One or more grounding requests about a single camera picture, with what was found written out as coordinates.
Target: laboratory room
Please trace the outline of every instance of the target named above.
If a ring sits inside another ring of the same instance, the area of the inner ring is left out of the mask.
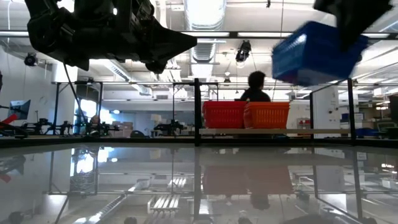
[[[398,224],[398,0],[0,0],[0,223]]]

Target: person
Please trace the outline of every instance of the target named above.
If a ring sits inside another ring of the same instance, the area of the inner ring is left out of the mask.
[[[271,102],[271,99],[264,93],[264,79],[266,74],[264,72],[256,71],[249,75],[248,82],[249,88],[243,93],[242,101],[251,102]]]

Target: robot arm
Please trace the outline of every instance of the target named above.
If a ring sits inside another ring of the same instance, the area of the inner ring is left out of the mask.
[[[163,28],[149,0],[75,0],[74,12],[57,1],[25,0],[27,30],[34,49],[70,66],[88,70],[89,59],[131,59],[162,73],[169,59],[197,44]]]

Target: red object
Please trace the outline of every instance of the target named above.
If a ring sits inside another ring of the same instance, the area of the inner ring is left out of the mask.
[[[206,101],[203,114],[206,128],[243,128],[246,101]]]
[[[12,114],[10,117],[8,117],[4,121],[2,121],[2,123],[9,124],[9,123],[15,121],[16,119],[18,119],[18,116],[16,114]]]
[[[244,127],[285,129],[289,108],[289,103],[248,103],[244,109]]]
[[[8,176],[7,174],[3,174],[3,175],[0,175],[0,180],[4,181],[5,183],[8,183],[11,181],[11,177]]]
[[[241,166],[208,166],[203,175],[203,193],[208,195],[246,195],[245,169]]]
[[[208,166],[202,184],[207,195],[293,193],[287,166]]]

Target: glass surface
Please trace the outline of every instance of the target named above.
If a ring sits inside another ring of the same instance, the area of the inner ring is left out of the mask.
[[[20,215],[22,223],[55,223],[62,211],[58,223],[190,223],[196,199],[201,222],[359,223],[358,195],[364,217],[396,223],[397,191],[386,187],[395,183],[396,156],[357,155],[361,196],[352,150],[121,143],[3,149],[0,201],[7,206],[0,221]]]

